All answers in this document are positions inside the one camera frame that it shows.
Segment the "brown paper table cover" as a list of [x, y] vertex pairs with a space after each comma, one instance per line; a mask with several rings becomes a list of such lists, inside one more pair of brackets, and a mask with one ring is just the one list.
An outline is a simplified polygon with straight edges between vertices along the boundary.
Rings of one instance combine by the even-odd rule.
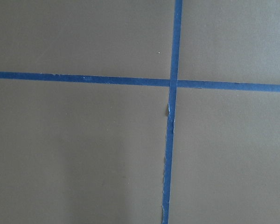
[[0, 0], [0, 224], [280, 224], [280, 0]]

